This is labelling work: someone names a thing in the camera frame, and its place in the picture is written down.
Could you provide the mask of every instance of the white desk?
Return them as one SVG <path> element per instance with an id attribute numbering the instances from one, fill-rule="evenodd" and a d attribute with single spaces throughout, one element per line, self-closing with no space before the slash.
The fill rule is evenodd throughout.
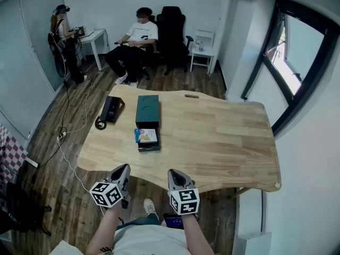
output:
<path id="1" fill-rule="evenodd" d="M 104 34 L 104 29 L 95 30 L 91 35 L 83 37 L 83 38 L 80 39 L 82 44 L 91 43 L 93 54 L 94 54 L 96 62 L 97 62 L 98 70 L 100 70 L 100 71 L 101 71 L 101 64 L 100 64 L 100 60 L 99 60 L 99 57 L 98 57 L 98 52 L 97 52 L 95 40 L 98 39 L 103 34 Z"/>

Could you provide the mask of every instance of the white t-shirt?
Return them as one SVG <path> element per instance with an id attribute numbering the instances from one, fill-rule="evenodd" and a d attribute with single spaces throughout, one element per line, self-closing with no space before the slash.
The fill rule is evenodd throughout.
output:
<path id="1" fill-rule="evenodd" d="M 114 255 L 191 255 L 184 230 L 157 225 L 130 225 L 115 234 Z"/>
<path id="2" fill-rule="evenodd" d="M 151 21 L 147 23 L 134 23 L 126 35 L 130 36 L 130 40 L 140 41 L 156 39 L 158 40 L 158 28 Z"/>
<path id="3" fill-rule="evenodd" d="M 64 23 L 65 23 L 64 21 L 65 20 L 63 20 L 61 22 L 61 24 L 59 25 L 59 27 L 58 27 L 58 35 L 60 37 L 60 40 L 65 40 L 66 39 L 66 37 L 64 35 Z"/>

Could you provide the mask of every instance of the woman standing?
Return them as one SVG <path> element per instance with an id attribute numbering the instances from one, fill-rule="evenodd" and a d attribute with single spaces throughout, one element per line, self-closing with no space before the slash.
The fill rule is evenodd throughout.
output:
<path id="1" fill-rule="evenodd" d="M 63 55 L 66 58 L 67 67 L 70 70 L 71 77 L 73 78 L 74 82 L 79 85 L 87 78 L 87 76 L 83 75 L 77 66 L 74 35 L 78 32 L 69 32 L 69 24 L 66 19 L 66 12 L 68 11 L 70 11 L 70 8 L 66 7 L 65 5 L 59 5 L 53 11 L 53 15 L 51 17 L 51 31 L 53 33 L 57 33 L 60 39 L 65 43 Z"/>

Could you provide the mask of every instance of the checkered pattern fabric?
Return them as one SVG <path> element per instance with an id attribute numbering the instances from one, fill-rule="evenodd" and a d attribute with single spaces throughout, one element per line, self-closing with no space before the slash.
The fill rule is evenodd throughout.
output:
<path id="1" fill-rule="evenodd" d="M 27 151 L 19 144 L 11 133 L 0 124 L 0 139 L 4 150 L 0 150 L 0 192 L 4 191 L 4 184 L 13 178 L 10 170 L 18 172 L 27 156 Z M 0 199 L 0 207 L 3 208 L 3 201 Z"/>

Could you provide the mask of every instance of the hand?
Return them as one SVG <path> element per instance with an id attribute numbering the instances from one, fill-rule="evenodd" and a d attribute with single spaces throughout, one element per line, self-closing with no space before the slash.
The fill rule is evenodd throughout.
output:
<path id="1" fill-rule="evenodd" d="M 129 46 L 130 47 L 135 47 L 137 45 L 140 45 L 140 43 L 138 41 L 135 41 L 135 40 L 130 40 L 129 41 Z"/>

